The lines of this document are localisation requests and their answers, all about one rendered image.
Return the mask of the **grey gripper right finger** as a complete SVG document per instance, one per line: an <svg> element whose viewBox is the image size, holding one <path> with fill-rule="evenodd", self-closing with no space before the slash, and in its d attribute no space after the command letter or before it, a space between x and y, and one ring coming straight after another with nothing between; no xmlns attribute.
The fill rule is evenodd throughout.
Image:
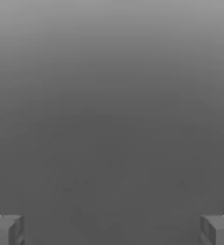
<svg viewBox="0 0 224 245"><path fill-rule="evenodd" d="M224 245L224 215L200 217L200 245Z"/></svg>

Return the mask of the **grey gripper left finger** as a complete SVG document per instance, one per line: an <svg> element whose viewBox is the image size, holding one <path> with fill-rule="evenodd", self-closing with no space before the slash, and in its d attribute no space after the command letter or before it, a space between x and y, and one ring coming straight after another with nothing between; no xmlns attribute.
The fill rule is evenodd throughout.
<svg viewBox="0 0 224 245"><path fill-rule="evenodd" d="M0 215L0 245L25 245L23 215Z"/></svg>

